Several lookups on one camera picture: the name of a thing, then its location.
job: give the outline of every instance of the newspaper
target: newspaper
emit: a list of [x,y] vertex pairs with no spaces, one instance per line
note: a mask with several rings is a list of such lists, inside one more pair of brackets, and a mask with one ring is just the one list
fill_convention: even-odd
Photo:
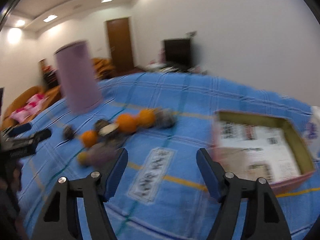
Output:
[[241,179],[269,183],[301,175],[281,128],[219,121],[221,165]]

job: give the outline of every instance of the orange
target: orange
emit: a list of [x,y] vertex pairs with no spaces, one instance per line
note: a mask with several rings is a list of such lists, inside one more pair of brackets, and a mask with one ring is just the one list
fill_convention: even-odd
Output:
[[119,130],[124,133],[134,133],[137,130],[137,120],[131,114],[121,114],[116,119]]
[[142,109],[137,116],[138,123],[144,128],[149,128],[156,122],[156,115],[152,109]]
[[98,134],[94,130],[84,132],[80,139],[86,148],[90,148],[98,142]]

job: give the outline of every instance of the purple cylinder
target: purple cylinder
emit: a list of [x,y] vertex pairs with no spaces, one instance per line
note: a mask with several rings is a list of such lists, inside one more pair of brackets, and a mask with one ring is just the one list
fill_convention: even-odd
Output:
[[102,93],[86,41],[69,43],[55,53],[58,78],[67,104],[74,114],[84,114],[102,103]]

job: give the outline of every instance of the wooden door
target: wooden door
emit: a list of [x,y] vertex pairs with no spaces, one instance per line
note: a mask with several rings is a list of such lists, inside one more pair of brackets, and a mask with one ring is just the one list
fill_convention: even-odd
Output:
[[132,70],[133,56],[130,39],[129,18],[107,21],[111,56],[117,72]]

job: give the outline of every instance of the bed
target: bed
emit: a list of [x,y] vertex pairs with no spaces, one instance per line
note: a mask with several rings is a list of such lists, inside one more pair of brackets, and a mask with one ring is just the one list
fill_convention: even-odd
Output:
[[[206,239],[219,210],[209,197],[196,164],[196,151],[211,143],[211,115],[216,110],[249,111],[290,118],[303,132],[311,107],[294,98],[255,90],[220,77],[197,74],[137,73],[99,83],[104,103],[83,115],[73,115],[65,99],[43,111],[32,121],[32,130],[50,128],[52,136],[41,143],[37,154],[23,159],[19,203],[29,236],[41,207],[61,176],[84,178],[92,168],[82,168],[76,156],[83,150],[78,139],[62,139],[65,124],[78,134],[92,129],[101,118],[114,119],[120,113],[137,114],[141,108],[171,108],[178,122],[170,129],[151,128],[132,135],[124,147],[129,154],[116,194],[105,203],[118,239]],[[152,201],[132,197],[131,189],[152,151],[168,149],[171,159],[157,184]],[[278,195],[292,239],[302,239],[320,214],[319,162],[316,172],[293,192]],[[78,199],[83,239],[91,239],[83,200]],[[233,239],[240,239],[246,202],[241,203]]]

